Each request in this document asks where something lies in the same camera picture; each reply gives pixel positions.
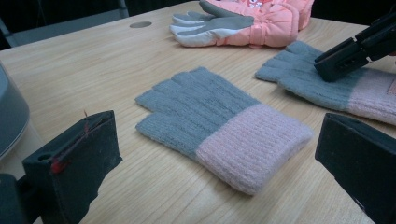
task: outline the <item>glove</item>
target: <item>glove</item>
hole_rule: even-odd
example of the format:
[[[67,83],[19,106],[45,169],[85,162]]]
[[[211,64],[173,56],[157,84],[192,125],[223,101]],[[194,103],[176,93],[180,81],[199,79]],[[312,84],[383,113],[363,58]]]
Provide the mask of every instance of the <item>glove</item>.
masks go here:
[[[297,38],[299,12],[287,3],[268,2],[256,9],[236,2],[201,0],[200,6],[212,16],[198,20],[191,14],[174,16],[170,30],[183,46],[284,47]]]
[[[208,0],[211,4],[214,4],[218,7],[223,7],[223,2],[236,2],[243,6],[248,6],[250,8],[255,8],[255,10],[260,10],[263,7],[269,7],[272,4],[276,3],[286,3],[297,9],[299,13],[298,18],[298,30],[303,30],[309,23],[309,19],[311,17],[312,5],[314,4],[314,0],[220,0],[213,1]]]
[[[360,68],[347,77],[329,83],[321,79],[314,60],[322,54],[296,41],[267,61],[256,78],[277,84],[314,104],[396,125],[396,76]]]
[[[136,125],[139,132],[250,195],[312,136],[298,120],[202,67],[161,82],[136,101],[153,112]]]

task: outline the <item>pink and white glove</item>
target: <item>pink and white glove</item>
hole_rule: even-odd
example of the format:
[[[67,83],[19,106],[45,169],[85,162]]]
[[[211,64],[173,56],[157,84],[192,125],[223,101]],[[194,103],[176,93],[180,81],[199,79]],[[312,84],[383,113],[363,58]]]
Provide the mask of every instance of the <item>pink and white glove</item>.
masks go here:
[[[296,40],[299,28],[308,24],[312,2],[313,0],[201,0],[201,8],[209,15],[196,12],[176,14],[170,30],[175,39],[186,47],[284,47]],[[300,15],[303,14],[308,16],[300,20]]]

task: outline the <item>wooden table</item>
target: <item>wooden table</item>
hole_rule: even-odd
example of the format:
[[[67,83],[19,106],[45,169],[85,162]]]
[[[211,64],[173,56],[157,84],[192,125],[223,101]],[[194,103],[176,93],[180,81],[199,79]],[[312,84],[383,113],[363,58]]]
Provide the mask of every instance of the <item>wooden table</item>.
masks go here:
[[[280,49],[181,47],[168,26],[172,14],[188,10],[201,9],[189,2],[0,51],[0,61],[29,104],[44,143],[84,118],[84,111],[115,111],[123,162],[106,177],[82,223],[372,223],[314,159],[323,116],[334,111],[254,78]],[[141,21],[152,24],[130,27]],[[327,50],[364,28],[312,19],[298,38]],[[394,61],[388,57],[370,66],[396,73]],[[254,197],[231,189],[203,166],[134,127],[149,114],[135,103],[137,95],[198,66],[315,131],[308,145]],[[396,136],[395,126],[362,120]],[[8,170],[17,173],[18,168]]]

